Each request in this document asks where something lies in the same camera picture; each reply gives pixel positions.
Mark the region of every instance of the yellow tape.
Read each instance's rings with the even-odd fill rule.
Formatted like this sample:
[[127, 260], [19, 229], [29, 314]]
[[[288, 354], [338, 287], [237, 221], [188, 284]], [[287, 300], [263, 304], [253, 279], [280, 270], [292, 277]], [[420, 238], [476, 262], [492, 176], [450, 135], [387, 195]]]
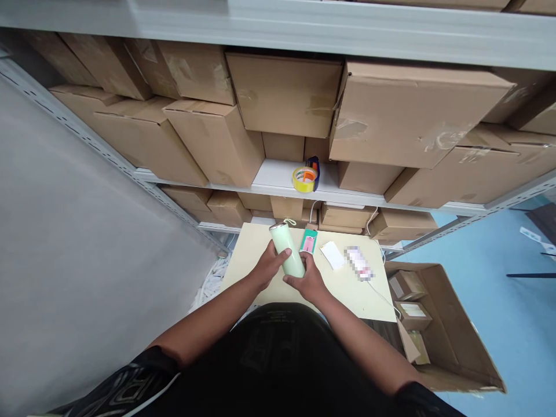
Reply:
[[297, 168], [292, 174], [294, 188], [299, 192], [313, 192], [316, 178], [317, 171], [308, 167]]

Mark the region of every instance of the hand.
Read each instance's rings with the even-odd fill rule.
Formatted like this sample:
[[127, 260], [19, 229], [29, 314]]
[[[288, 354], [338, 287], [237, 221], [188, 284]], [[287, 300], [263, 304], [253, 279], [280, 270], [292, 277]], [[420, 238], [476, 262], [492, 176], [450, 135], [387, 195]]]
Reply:
[[260, 291], [264, 290], [270, 285], [270, 281], [274, 278], [274, 275], [278, 273], [280, 266], [290, 255], [291, 249], [289, 248], [277, 255], [274, 241], [270, 240], [261, 258], [246, 278], [255, 282]]
[[294, 287], [303, 298], [316, 306], [331, 296], [330, 291], [324, 285], [323, 277], [314, 264], [313, 255], [308, 252], [301, 252], [299, 256], [305, 265], [305, 275], [303, 278], [284, 275], [284, 282]]

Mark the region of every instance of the blue floor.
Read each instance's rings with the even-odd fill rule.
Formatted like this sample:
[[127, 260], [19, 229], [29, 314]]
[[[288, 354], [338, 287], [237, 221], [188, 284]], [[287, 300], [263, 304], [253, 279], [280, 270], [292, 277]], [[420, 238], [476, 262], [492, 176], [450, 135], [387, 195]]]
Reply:
[[444, 266], [506, 383], [507, 394], [440, 394], [468, 416], [552, 415], [556, 406], [556, 279], [506, 277], [556, 272], [556, 262], [521, 226], [541, 234], [524, 212], [506, 210], [396, 259]]

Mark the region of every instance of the cylindrical bottle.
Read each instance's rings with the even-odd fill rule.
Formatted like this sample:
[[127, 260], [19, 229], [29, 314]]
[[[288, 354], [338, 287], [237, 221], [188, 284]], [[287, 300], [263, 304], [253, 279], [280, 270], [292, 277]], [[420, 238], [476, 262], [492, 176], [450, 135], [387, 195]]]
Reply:
[[303, 278], [303, 275], [305, 275], [305, 267], [303, 266], [303, 262], [301, 262], [299, 250], [294, 246], [294, 240], [291, 237], [288, 223], [277, 223], [274, 226], [270, 226], [269, 231], [272, 235], [272, 240], [274, 240], [276, 252], [280, 253], [286, 248], [291, 249], [290, 257], [287, 258], [282, 265], [286, 275]]

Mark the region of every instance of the black shirt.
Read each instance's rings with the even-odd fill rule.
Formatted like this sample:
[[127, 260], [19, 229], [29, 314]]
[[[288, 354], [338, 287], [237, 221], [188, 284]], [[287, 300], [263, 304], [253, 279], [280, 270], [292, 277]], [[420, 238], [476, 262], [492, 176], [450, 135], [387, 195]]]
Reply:
[[416, 382], [386, 396], [317, 313], [297, 303], [272, 303], [249, 314], [186, 369], [158, 346], [142, 352], [78, 401], [69, 417], [223, 412], [462, 415]]

